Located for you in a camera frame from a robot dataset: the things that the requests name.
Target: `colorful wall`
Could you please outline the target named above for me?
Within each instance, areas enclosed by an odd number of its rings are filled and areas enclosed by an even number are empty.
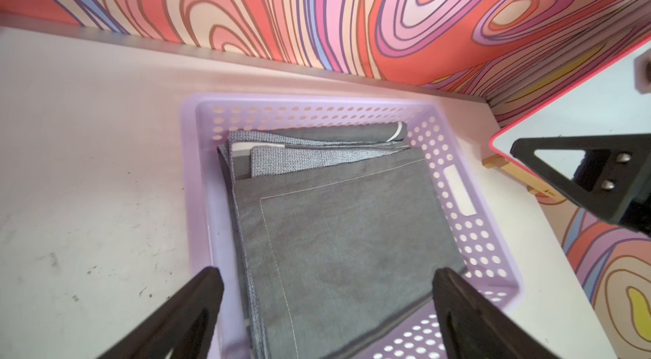
[[[651,358],[651,239],[570,201],[538,202],[621,359]]]
[[[484,96],[502,125],[648,34],[650,6],[649,0],[0,0],[4,12]],[[542,70],[530,75],[536,67]]]

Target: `basket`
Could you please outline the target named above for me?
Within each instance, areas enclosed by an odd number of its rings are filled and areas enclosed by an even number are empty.
[[[464,256],[468,282],[501,309],[521,294],[520,276],[498,226],[486,208],[453,131],[435,103],[392,98],[198,94],[181,109],[183,179],[192,273],[219,268],[224,296],[211,358],[248,358],[240,302],[231,210],[217,145],[229,131],[362,125],[404,121],[405,138],[422,147],[441,206]],[[445,358],[434,305],[428,304],[357,357]]]

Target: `screw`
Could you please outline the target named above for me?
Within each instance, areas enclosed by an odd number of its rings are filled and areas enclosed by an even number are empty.
[[[621,152],[621,153],[617,154],[617,158],[615,158],[615,161],[617,161],[619,163],[622,163],[622,164],[626,164],[630,160],[631,160],[631,155],[628,154],[627,152]]]
[[[601,183],[601,189],[605,191],[614,190],[614,182],[610,180],[605,180]]]

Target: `white table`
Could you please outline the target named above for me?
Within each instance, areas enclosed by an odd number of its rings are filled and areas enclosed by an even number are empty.
[[[564,358],[614,358],[534,198],[481,166],[486,104],[11,28],[0,75],[3,357],[93,358],[190,279],[178,106],[238,90],[438,102],[524,278],[511,318]]]

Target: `gray cloth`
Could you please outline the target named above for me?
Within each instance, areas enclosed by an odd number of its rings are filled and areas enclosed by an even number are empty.
[[[277,175],[310,168],[336,166],[393,154],[402,149],[287,149],[253,147],[251,149],[251,176]]]
[[[234,194],[259,358],[350,357],[430,297],[437,268],[463,268],[420,149]]]
[[[354,131],[355,128],[367,127],[367,126],[350,126],[349,129]],[[321,130],[321,128],[311,128],[310,130]],[[234,143],[245,143],[245,142],[254,142],[254,143],[273,143],[273,144],[283,144],[286,147],[291,148],[304,148],[304,149],[356,149],[356,148],[378,148],[378,149],[389,149],[389,148],[406,148],[409,147],[405,143],[401,142],[383,142],[376,143],[365,139],[362,134],[358,134],[357,138],[362,141],[323,141],[323,140],[312,140],[312,139],[303,139],[291,137],[289,134],[292,134],[294,131],[300,130],[296,128],[288,128],[283,130],[275,130],[280,132],[286,132],[286,135],[272,134],[267,132],[257,132],[257,131],[246,131],[239,130],[231,132],[229,134],[229,146],[226,149],[225,146],[220,147],[220,151],[224,158],[232,158],[232,168],[235,174],[235,180],[251,178],[251,158],[248,152],[237,152],[233,153],[232,157],[229,157],[229,152],[232,151],[231,147]]]
[[[407,123],[398,121],[359,126],[299,127],[270,130],[288,137],[323,141],[400,141],[407,135]]]
[[[393,123],[393,127],[389,130],[395,129],[394,135],[403,135],[407,130],[407,125],[402,123]],[[280,134],[270,134],[269,132],[259,131],[246,131],[239,130],[229,134],[229,143],[219,147],[227,165],[231,172],[231,182],[250,177],[251,160],[250,154],[238,152],[237,156],[232,153],[231,146],[233,143],[241,143],[246,141],[260,142],[260,143],[282,143],[286,147],[297,147],[304,149],[354,149],[354,148],[368,148],[377,147],[380,149],[405,149],[409,146],[401,142],[388,142],[388,143],[375,143],[367,141],[373,137],[365,137],[363,134],[354,134],[354,131],[361,131],[361,126],[347,127],[346,137],[348,139],[357,139],[361,141],[330,141],[330,140],[312,140],[291,137],[291,133],[297,129],[276,130]],[[321,130],[323,128],[311,128],[311,130]],[[237,211],[237,204],[233,200],[232,206]],[[240,236],[240,228],[237,220],[234,220],[234,231]],[[238,271],[240,273],[240,290],[242,293],[242,308],[245,317],[250,319],[249,331],[251,333],[251,341],[253,350],[258,359],[269,358],[269,351],[267,347],[266,334],[264,332],[264,321],[260,318],[257,305],[257,295],[255,285],[251,281],[250,272],[248,269],[248,261],[246,252],[241,249],[241,239],[237,242],[236,252],[238,254]]]

